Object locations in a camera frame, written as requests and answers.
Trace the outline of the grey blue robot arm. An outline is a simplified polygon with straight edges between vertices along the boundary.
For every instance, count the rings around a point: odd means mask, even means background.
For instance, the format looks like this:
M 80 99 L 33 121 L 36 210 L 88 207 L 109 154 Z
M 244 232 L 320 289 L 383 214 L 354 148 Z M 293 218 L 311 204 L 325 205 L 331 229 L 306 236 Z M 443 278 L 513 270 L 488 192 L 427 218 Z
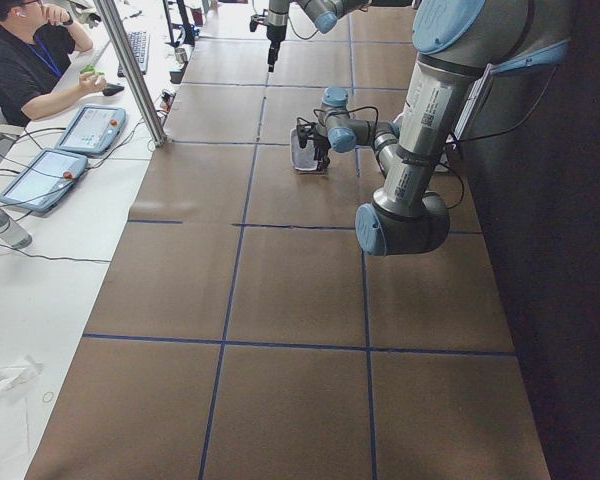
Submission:
M 329 151 L 373 149 L 384 184 L 356 212 L 355 230 L 369 255 L 427 253 L 446 239 L 450 220 L 428 186 L 472 84 L 494 74 L 560 63 L 567 51 L 572 1 L 424 1 L 412 27 L 416 63 L 400 123 L 363 121 L 347 93 L 328 88 L 317 123 L 299 135 L 325 164 Z
M 267 65 L 272 73 L 278 60 L 282 42 L 286 39 L 290 5 L 293 1 L 271 0 L 261 14 L 254 14 L 250 20 L 250 30 L 254 32 L 259 25 L 266 27 L 266 37 L 270 41 Z M 313 23 L 318 32 L 326 34 L 331 31 L 337 21 L 345 15 L 369 7 L 407 7 L 413 4 L 410 0 L 307 0 L 296 1 L 296 4 Z

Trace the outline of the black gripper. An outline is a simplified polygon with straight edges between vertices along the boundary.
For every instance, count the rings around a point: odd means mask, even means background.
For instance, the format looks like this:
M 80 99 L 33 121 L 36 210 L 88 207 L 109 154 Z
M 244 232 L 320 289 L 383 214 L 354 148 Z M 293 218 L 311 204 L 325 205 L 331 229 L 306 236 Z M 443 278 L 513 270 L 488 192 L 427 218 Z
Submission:
M 315 135 L 313 138 L 313 143 L 314 160 L 318 161 L 317 170 L 326 171 L 330 164 L 330 159 L 328 157 L 328 153 L 331 148 L 330 142 L 327 137 Z
M 270 41 L 267 57 L 268 72 L 274 72 L 281 44 L 285 40 L 285 25 L 268 25 L 267 39 Z

